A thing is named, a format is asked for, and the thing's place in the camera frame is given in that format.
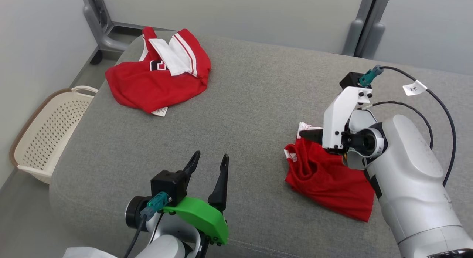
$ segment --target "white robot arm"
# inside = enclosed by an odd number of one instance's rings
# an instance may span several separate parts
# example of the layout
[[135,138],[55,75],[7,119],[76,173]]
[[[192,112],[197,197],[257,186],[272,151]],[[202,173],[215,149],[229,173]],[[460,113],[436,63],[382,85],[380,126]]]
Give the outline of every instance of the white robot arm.
[[405,116],[379,123],[371,112],[354,110],[372,93],[360,86],[347,86],[336,97],[323,130],[300,135],[342,155],[348,167],[365,170],[403,258],[473,257],[473,241],[453,210],[434,153]]

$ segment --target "clothing tag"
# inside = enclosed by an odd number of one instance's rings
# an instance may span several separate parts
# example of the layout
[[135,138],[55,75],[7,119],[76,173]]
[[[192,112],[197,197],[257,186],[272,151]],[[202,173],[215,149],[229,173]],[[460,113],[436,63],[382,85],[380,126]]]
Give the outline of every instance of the clothing tag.
[[157,116],[165,116],[166,112],[167,112],[167,106],[165,106],[164,108],[159,108],[158,110],[151,112],[151,114],[157,115]]
[[407,96],[415,96],[424,93],[427,90],[427,86],[423,85],[419,80],[416,80],[412,84],[402,86]]

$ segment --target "gray metal frame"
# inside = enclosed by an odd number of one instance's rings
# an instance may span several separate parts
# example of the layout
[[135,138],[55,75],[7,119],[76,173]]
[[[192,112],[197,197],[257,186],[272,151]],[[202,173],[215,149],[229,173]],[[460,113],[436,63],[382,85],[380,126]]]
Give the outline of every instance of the gray metal frame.
[[354,56],[366,59],[373,59],[375,56],[376,49],[386,29],[386,26],[380,21],[388,1],[389,0],[376,0],[371,15],[366,23],[365,30],[360,36],[360,41],[358,42]]
[[113,22],[108,15],[103,0],[83,0],[84,16],[89,24],[98,47],[107,51],[125,51],[128,44],[116,41],[108,37],[108,33],[113,28]]
[[373,0],[361,0],[356,19],[350,24],[348,36],[343,46],[343,50],[341,51],[342,55],[353,56],[355,54],[358,39],[363,31],[363,26],[365,25],[372,2]]

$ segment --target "gray fabric surface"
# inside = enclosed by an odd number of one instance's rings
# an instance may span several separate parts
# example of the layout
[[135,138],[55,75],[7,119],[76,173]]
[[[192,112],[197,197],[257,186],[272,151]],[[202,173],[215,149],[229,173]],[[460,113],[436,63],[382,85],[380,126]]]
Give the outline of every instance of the gray fabric surface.
[[[157,35],[169,40],[172,32]],[[200,150],[188,196],[203,200],[213,190],[223,154],[230,157],[225,211],[230,240],[226,246],[211,246],[209,258],[399,256],[377,202],[364,223],[324,209],[284,182],[289,166],[283,148],[294,142],[298,123],[322,125],[325,108],[341,91],[338,82],[349,71],[366,72],[379,62],[197,38],[212,61],[208,88],[171,106],[165,118],[119,105],[107,83],[100,88],[53,175],[51,204],[66,227],[90,246],[122,256],[135,232],[125,224],[129,200],[150,194],[149,180],[157,172],[181,170]],[[119,62],[136,61],[142,46],[139,37]],[[447,191],[466,231],[473,234],[473,76],[399,67],[431,88],[456,122],[458,151]],[[447,118],[427,93],[405,96],[402,85],[408,83],[386,70],[375,80],[372,102],[397,100],[418,108],[432,124],[434,152],[446,169],[451,150]],[[378,120],[407,115],[429,141],[425,124],[412,111],[377,106],[374,113]],[[142,233],[135,252],[146,238]]]

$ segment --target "white plastic basket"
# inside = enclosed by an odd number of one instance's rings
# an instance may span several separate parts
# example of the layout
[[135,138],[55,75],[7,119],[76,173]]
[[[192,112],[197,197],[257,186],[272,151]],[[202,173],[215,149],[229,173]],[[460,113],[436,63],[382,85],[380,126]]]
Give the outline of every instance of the white plastic basket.
[[57,91],[33,113],[11,146],[14,166],[51,184],[59,157],[93,99],[79,90],[98,91],[89,86]]

